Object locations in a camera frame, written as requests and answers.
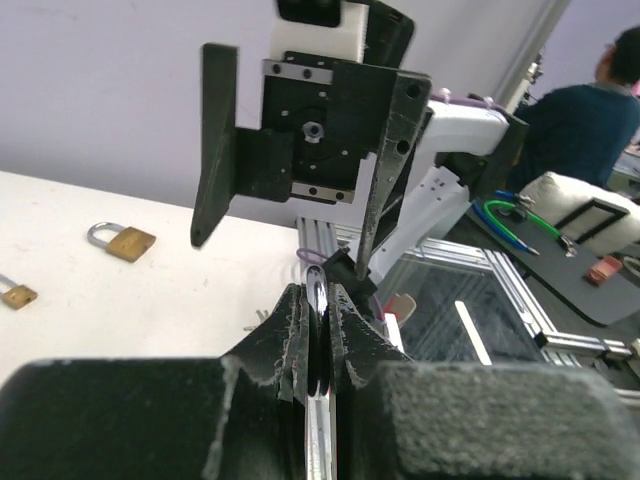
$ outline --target person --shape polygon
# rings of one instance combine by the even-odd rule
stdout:
[[[521,191],[546,172],[606,188],[622,151],[640,128],[640,26],[623,32],[598,62],[595,82],[560,88],[514,115],[529,124],[506,187]]]

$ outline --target black hair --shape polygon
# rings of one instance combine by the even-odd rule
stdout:
[[[634,85],[640,80],[640,25],[620,34],[611,59],[611,77]]]

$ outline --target blue cable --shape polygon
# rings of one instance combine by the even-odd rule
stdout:
[[[496,193],[494,193],[494,196],[501,198],[503,200],[517,200],[517,196],[515,193],[506,192],[504,190],[496,190]]]
[[[509,237],[506,233],[504,233],[502,230],[500,230],[491,221],[491,219],[489,217],[487,217],[487,215],[482,211],[482,208],[480,208],[480,206],[478,205],[477,202],[473,202],[473,204],[471,205],[471,208],[473,208],[473,211],[475,212],[475,214],[478,215],[478,217],[480,217],[480,219],[493,231],[493,233],[495,233],[502,240],[507,242],[512,247],[517,248],[518,250],[522,250],[523,252],[528,252],[529,251],[529,249],[525,245],[522,245],[521,243],[516,242],[513,238]]]

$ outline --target brass padlock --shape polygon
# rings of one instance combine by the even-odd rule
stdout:
[[[14,310],[20,310],[38,298],[38,294],[29,287],[26,285],[18,285],[4,275],[0,275],[0,284],[9,287],[9,290],[4,292],[2,297],[0,297],[2,298],[2,303]]]
[[[116,236],[111,241],[106,242],[96,238],[95,233],[100,230],[115,232]],[[156,237],[134,227],[123,227],[117,223],[101,222],[87,231],[87,240],[107,253],[133,263],[151,248],[156,241]]]

